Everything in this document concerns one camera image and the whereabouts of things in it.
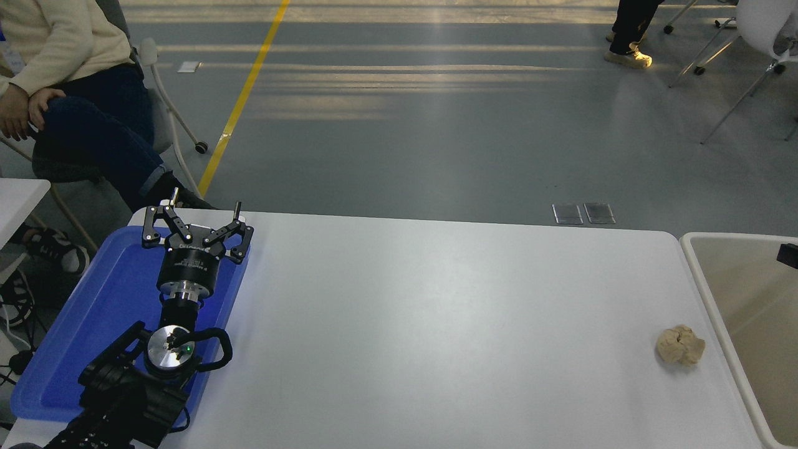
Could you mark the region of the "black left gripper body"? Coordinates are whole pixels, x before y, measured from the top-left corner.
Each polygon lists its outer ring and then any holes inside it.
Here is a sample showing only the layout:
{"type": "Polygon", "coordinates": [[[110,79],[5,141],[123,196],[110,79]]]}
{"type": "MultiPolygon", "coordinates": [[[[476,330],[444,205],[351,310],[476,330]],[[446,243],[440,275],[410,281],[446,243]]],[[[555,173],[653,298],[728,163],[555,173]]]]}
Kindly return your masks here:
{"type": "Polygon", "coordinates": [[[219,265],[227,248],[224,241],[203,245],[205,239],[211,238],[211,228],[188,225],[191,239],[186,243],[179,233],[169,236],[165,244],[165,258],[156,281],[159,288],[169,288],[183,281],[194,283],[202,288],[215,288],[219,274],[219,265]]]}

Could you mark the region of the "person's hand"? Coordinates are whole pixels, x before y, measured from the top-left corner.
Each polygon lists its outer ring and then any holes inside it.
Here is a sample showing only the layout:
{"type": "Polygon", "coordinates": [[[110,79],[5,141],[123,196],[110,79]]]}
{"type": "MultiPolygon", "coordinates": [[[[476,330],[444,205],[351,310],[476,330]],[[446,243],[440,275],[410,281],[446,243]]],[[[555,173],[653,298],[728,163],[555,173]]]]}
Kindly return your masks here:
{"type": "Polygon", "coordinates": [[[29,138],[29,101],[28,93],[14,84],[9,84],[1,97],[1,131],[2,136],[13,140],[29,138]]]}
{"type": "Polygon", "coordinates": [[[49,101],[52,99],[63,99],[66,97],[62,89],[43,88],[29,97],[28,114],[29,121],[37,131],[45,128],[44,113],[49,109],[49,101]]]}

